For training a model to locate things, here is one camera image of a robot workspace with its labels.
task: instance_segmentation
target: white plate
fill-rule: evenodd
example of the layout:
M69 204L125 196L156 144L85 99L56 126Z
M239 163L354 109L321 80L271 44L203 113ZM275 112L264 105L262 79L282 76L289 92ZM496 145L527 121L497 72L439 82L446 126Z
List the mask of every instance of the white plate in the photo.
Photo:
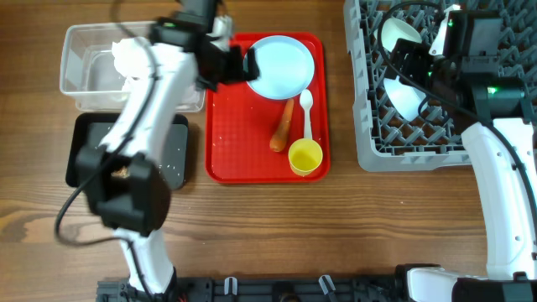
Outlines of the white plate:
M253 45L260 77L248 85L260 96L286 100L308 88L315 74L310 51L298 40L271 36Z

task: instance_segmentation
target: white spoon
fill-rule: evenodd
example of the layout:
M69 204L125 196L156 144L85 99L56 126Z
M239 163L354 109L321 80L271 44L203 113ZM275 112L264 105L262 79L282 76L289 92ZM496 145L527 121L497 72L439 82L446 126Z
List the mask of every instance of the white spoon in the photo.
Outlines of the white spoon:
M304 138L313 139L311 133L310 110L313 107L313 96L309 90L302 91L300 105L304 109Z

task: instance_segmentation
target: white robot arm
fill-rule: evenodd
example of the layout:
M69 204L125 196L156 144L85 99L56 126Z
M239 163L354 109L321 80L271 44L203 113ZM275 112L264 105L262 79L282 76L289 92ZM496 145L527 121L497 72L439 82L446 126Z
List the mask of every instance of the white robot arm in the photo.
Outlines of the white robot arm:
M222 51L229 50L229 40L232 38L232 20L228 16L215 19L211 36L218 37L212 43ZM153 97L149 100L149 106L143 114L143 118L137 126L133 140L122 150L122 156L132 158L137 154L143 154L155 166L161 161L162 151L169 127L175 116L175 108L179 105L187 88L196 83L198 67L195 55L185 53L181 47L156 44L153 48L167 48L165 58L156 57L159 62L159 81L154 88ZM119 119L108 135L101 141L101 146L107 148L107 152L113 152L122 142L128 129L131 128L135 117L148 95L150 79L136 81L127 105L123 109ZM143 285L139 274L142 273L151 294L163 294L169 283L175 278L174 266L168 258L164 244L164 232L159 229L152 231L149 236L141 236L139 232L118 228L114 236L129 238L133 242L136 255L138 255L138 272L133 260L133 255L127 243L122 242L122 249L127 259L130 270L129 283L137 290L143 291Z
M537 185L532 125L522 118L494 121L524 161L531 185ZM447 272L442 268L413 268L407 273L409 297L417 302L451 302L460 278L514 280L516 273L535 279L537 246L528 195L513 168L514 162L498 138L481 123L462 133L462 143L470 155L477 178L487 228L487 277Z

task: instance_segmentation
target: black charging pad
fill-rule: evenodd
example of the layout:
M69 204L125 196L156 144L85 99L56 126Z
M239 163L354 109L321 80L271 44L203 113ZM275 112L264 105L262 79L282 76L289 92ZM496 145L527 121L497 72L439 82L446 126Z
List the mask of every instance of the black charging pad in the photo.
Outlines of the black charging pad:
M84 113L76 119L69 163L65 174L65 182L68 186L76 188L80 185L75 169L78 152L84 145L90 148L98 147L118 118L119 113ZM178 114L169 128L162 153L162 163L159 166L160 173L172 190L180 189L185 183L187 143L188 120Z

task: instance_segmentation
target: green light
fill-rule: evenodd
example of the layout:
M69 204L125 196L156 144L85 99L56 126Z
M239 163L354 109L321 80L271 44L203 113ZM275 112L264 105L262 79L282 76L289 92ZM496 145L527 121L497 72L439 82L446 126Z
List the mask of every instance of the green light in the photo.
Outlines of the green light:
M498 88L496 88L496 87L488 87L487 91L488 91L489 94L494 94L494 93L498 92Z

